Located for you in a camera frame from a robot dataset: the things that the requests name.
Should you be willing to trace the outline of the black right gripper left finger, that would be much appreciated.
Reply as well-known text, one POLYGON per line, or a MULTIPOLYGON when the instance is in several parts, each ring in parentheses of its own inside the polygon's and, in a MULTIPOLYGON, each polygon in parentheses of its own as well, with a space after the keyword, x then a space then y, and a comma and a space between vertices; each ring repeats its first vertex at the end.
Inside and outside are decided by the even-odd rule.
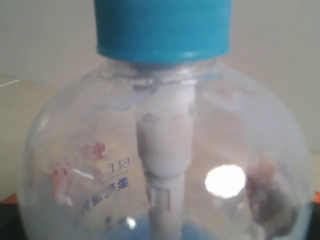
POLYGON ((12 194, 0 201, 0 240, 26 240, 19 215, 17 196, 12 194))

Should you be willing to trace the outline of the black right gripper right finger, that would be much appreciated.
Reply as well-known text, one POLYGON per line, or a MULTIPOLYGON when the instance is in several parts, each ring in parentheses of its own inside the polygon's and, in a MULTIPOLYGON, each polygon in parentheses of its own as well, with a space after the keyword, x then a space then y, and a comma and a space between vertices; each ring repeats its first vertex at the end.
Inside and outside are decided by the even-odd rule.
POLYGON ((315 193, 312 215, 308 230, 308 240, 320 240, 320 192, 315 193))

